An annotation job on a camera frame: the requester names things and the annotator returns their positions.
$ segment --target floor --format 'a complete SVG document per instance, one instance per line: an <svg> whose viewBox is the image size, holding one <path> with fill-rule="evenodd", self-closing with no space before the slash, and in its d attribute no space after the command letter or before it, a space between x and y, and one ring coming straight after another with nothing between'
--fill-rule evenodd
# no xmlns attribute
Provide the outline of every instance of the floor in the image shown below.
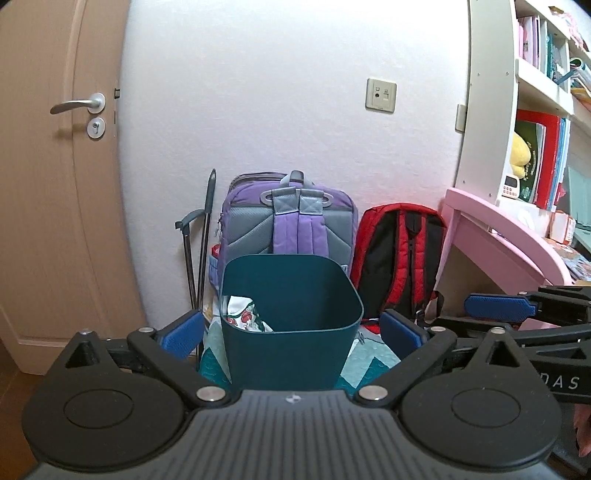
<svg viewBox="0 0 591 480"><path fill-rule="evenodd" d="M17 480L36 464L22 434L21 413L41 379L19 372L0 342L0 480Z"/></svg>

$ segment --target trash bin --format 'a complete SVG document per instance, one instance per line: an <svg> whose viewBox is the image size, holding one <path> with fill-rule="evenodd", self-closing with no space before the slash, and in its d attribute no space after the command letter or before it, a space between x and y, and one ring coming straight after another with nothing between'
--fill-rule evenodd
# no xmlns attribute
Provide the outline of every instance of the trash bin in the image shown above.
<svg viewBox="0 0 591 480"><path fill-rule="evenodd" d="M363 304L339 264L315 255L246 255L226 266L222 333L233 390L328 390L347 360ZM273 332L224 320L249 297Z"/></svg>

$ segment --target red backpack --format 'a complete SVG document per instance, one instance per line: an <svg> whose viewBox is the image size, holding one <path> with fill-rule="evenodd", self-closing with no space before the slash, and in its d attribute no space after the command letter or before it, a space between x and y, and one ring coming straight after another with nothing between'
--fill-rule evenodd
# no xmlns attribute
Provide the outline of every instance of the red backpack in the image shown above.
<svg viewBox="0 0 591 480"><path fill-rule="evenodd" d="M377 319L385 309L411 320L422 318L435 288L445 231L441 216L422 205L393 203L363 214L351 281L363 302L364 319ZM443 298L436 295L440 309ZM366 326L379 333L375 323Z"/></svg>

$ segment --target purple backpack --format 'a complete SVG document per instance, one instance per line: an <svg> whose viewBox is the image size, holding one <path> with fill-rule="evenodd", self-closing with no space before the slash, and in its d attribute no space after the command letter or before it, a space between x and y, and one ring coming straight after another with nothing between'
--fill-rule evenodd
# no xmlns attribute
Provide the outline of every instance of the purple backpack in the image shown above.
<svg viewBox="0 0 591 480"><path fill-rule="evenodd" d="M247 173L232 180L220 216L222 240L210 279L217 288L229 261L252 254L313 254L349 273L357 208L340 190L291 174Z"/></svg>

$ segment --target shelf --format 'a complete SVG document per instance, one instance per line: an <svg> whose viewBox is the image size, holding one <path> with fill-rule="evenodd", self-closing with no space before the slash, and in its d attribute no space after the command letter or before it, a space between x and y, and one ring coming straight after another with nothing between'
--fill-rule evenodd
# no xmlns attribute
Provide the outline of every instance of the shelf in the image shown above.
<svg viewBox="0 0 591 480"><path fill-rule="evenodd" d="M591 137L591 112L573 97L574 114L570 117L577 127Z"/></svg>
<svg viewBox="0 0 591 480"><path fill-rule="evenodd" d="M546 236L552 218L551 212L542 210L533 203L507 197L501 197L498 206L509 217L529 227L540 237Z"/></svg>
<svg viewBox="0 0 591 480"><path fill-rule="evenodd" d="M558 116L573 114L573 96L524 59L516 59L519 99L530 108Z"/></svg>
<svg viewBox="0 0 591 480"><path fill-rule="evenodd" d="M570 38L566 22L562 18L552 15L544 0L515 0L515 13L517 13L517 18L538 15L548 22L549 32L560 38Z"/></svg>

